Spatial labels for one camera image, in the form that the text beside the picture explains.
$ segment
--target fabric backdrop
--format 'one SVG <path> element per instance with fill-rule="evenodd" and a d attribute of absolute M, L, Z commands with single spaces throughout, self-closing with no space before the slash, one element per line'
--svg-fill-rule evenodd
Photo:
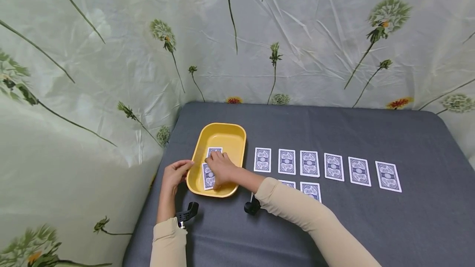
<path fill-rule="evenodd" d="M 475 164 L 475 0 L 0 10 L 1 267 L 119 266 L 189 101 L 432 111 Z"/>

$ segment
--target gray tablecloth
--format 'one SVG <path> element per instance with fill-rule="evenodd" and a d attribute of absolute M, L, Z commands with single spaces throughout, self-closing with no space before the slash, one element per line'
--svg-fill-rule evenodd
<path fill-rule="evenodd" d="M 323 203 L 382 266 L 475 265 L 475 173 L 443 121 L 425 111 L 306 106 L 190 103 L 173 130 L 146 204 L 124 257 L 125 267 L 149 266 L 163 168 L 191 158 L 208 123 L 235 123 L 247 132 L 245 168 L 253 170 L 254 148 L 279 148 L 348 156 L 369 163 L 372 187 L 300 175 L 265 176 L 318 182 Z M 402 193 L 380 189 L 374 161 L 394 163 Z M 260 210 L 244 213 L 250 193 L 229 198 L 194 195 L 181 187 L 177 210 L 200 204 L 188 223 L 189 267 L 326 266 L 310 237 L 294 224 Z"/>

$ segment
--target yellow tray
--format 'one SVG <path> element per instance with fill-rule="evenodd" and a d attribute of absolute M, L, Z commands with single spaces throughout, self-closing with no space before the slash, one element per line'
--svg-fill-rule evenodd
<path fill-rule="evenodd" d="M 244 160 L 244 148 L 246 147 L 246 131 L 243 127 L 231 123 L 210 123 L 201 130 L 200 137 L 196 143 L 192 161 L 193 167 L 188 171 L 186 184 L 188 189 L 195 194 L 225 198 L 236 192 L 238 185 L 229 183 L 222 186 L 218 191 L 206 190 L 203 186 L 203 173 L 201 164 L 205 163 L 207 148 L 219 146 L 223 152 L 227 152 L 229 159 L 238 167 L 242 167 Z"/>

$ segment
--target black clip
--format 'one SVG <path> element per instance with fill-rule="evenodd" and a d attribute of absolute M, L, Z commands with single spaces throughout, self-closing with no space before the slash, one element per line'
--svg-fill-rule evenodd
<path fill-rule="evenodd" d="M 256 196 L 252 194 L 252 198 L 250 202 L 246 202 L 244 204 L 244 211 L 250 215 L 256 215 L 257 211 L 261 208 L 261 204 L 259 200 L 256 199 Z"/>
<path fill-rule="evenodd" d="M 198 203 L 190 202 L 188 204 L 188 210 L 187 211 L 180 211 L 179 213 L 176 213 L 175 216 L 177 217 L 177 220 L 178 220 L 178 226 L 181 229 L 185 229 L 185 224 L 183 222 L 185 222 L 187 220 L 191 220 L 191 218 L 193 218 L 194 216 L 197 215 L 198 207 L 199 207 Z"/>

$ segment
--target beige sleeve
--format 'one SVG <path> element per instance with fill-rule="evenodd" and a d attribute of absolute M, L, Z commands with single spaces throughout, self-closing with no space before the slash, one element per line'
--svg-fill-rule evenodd
<path fill-rule="evenodd" d="M 169 218 L 153 227 L 150 267 L 186 267 L 185 229 L 177 218 Z"/>
<path fill-rule="evenodd" d="M 297 189 L 267 177 L 256 198 L 269 213 L 309 233 L 330 267 L 381 266 L 331 210 Z"/>

